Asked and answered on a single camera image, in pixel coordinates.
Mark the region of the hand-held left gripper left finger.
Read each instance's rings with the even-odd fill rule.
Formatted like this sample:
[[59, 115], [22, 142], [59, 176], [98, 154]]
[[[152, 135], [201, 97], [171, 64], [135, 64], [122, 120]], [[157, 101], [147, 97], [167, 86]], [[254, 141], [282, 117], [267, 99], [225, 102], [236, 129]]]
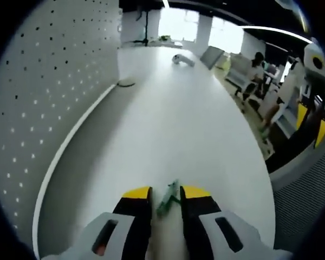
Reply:
[[130, 190], [112, 212], [91, 221], [72, 246], [44, 259], [145, 259], [151, 221], [152, 187]]

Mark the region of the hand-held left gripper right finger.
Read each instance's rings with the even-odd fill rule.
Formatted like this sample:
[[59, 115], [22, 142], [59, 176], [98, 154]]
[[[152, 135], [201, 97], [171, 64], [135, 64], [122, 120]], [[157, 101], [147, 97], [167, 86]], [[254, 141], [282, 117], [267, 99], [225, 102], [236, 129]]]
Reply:
[[180, 187], [183, 234], [190, 259], [291, 259], [292, 253], [265, 245], [258, 230], [221, 210], [210, 193]]

